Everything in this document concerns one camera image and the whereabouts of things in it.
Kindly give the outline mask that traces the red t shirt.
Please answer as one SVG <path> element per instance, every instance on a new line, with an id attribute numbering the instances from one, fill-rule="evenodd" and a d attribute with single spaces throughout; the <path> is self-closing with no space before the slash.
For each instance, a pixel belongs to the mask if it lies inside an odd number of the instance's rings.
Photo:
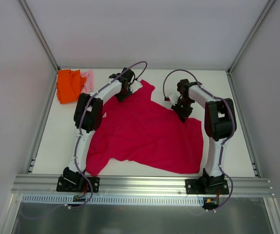
<path id="1" fill-rule="evenodd" d="M 125 101 L 113 97 L 105 103 L 102 123 L 87 153 L 86 171 L 97 176 L 115 159 L 172 173 L 198 173 L 203 155 L 201 121 L 182 122 L 173 110 L 151 100 L 153 85 L 144 80 L 141 84 Z"/>

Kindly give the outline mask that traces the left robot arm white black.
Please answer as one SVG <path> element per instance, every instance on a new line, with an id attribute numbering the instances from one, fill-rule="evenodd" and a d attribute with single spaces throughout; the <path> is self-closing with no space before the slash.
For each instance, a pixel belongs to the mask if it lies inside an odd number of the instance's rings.
<path id="1" fill-rule="evenodd" d="M 58 182 L 63 191 L 80 192 L 88 185 L 83 174 L 92 137 L 102 122 L 103 105 L 113 96 L 123 101 L 135 93 L 138 90 L 132 87 L 135 80 L 135 73 L 131 69 L 123 68 L 121 73 L 109 76 L 108 84 L 95 93 L 79 95 L 74 113 L 77 129 L 74 154 Z"/>

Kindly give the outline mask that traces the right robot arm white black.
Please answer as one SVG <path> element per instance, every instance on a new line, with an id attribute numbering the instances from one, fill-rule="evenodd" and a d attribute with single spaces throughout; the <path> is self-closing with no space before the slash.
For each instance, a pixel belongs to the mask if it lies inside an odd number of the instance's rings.
<path id="1" fill-rule="evenodd" d="M 177 83 L 179 96 L 169 97 L 173 109 L 182 122 L 186 122 L 192 113 L 192 104 L 198 103 L 204 109 L 204 129 L 209 137 L 209 150 L 202 176 L 198 179 L 185 181 L 187 194 L 221 193 L 229 194 L 223 163 L 225 148 L 229 139 L 234 135 L 237 124 L 234 104 L 230 98 L 220 98 L 209 91 L 199 82 L 189 82 L 182 79 Z"/>

